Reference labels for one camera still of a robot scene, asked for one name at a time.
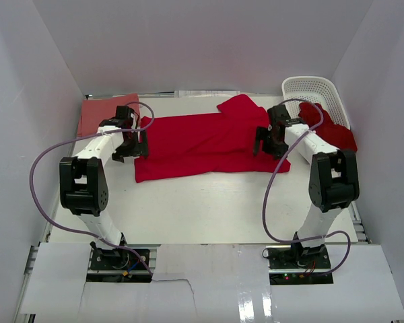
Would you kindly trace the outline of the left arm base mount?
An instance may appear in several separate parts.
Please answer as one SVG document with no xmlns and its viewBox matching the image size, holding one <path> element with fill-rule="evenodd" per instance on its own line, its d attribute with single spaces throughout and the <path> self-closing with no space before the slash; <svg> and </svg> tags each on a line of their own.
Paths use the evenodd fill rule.
<svg viewBox="0 0 404 323">
<path fill-rule="evenodd" d="M 90 283 L 150 283 L 152 276 L 132 252 L 92 250 L 86 281 Z"/>
</svg>

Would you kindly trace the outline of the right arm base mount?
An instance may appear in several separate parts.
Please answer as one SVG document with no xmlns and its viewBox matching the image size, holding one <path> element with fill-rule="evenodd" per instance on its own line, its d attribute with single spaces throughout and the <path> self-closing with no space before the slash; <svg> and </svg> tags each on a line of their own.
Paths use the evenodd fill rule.
<svg viewBox="0 0 404 323">
<path fill-rule="evenodd" d="M 331 285 L 334 283 L 328 252 L 298 260 L 287 246 L 267 246 L 261 256 L 268 261 L 271 286 L 283 285 Z"/>
</svg>

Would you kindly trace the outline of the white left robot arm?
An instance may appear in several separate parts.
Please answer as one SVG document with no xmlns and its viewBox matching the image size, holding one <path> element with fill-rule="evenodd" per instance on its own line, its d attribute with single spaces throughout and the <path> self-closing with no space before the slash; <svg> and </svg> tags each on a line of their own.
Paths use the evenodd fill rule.
<svg viewBox="0 0 404 323">
<path fill-rule="evenodd" d="M 126 122 L 107 122 L 73 157 L 59 163 L 60 201 L 80 219 L 93 235 L 97 247 L 108 249 L 106 261 L 113 268 L 123 268 L 129 252 L 122 232 L 107 211 L 109 189 L 104 166 L 108 161 L 124 162 L 126 157 L 147 157 L 149 148 L 145 128 L 134 129 Z"/>
</svg>

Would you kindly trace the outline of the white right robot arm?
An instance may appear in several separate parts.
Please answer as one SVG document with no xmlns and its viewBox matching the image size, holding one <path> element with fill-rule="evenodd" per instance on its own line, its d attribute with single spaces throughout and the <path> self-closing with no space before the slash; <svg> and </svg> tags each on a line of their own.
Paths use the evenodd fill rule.
<svg viewBox="0 0 404 323">
<path fill-rule="evenodd" d="M 264 151 L 281 166 L 297 150 L 310 164 L 308 195 L 311 206 L 298 231 L 283 243 L 289 250 L 280 258 L 306 268 L 325 250 L 329 230 L 342 210 L 360 194 L 356 154 L 339 149 L 319 137 L 314 127 L 299 119 L 283 119 L 269 127 L 257 127 L 253 153 Z"/>
</svg>

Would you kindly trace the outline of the bright red t shirt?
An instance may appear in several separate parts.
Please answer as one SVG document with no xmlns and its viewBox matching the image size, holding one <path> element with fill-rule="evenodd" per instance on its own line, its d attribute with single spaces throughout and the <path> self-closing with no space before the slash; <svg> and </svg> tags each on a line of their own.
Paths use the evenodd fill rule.
<svg viewBox="0 0 404 323">
<path fill-rule="evenodd" d="M 134 161 L 138 183 L 208 172 L 289 172 L 262 151 L 253 153 L 257 127 L 267 127 L 266 109 L 240 94 L 217 105 L 216 113 L 144 116 L 149 156 Z"/>
</svg>

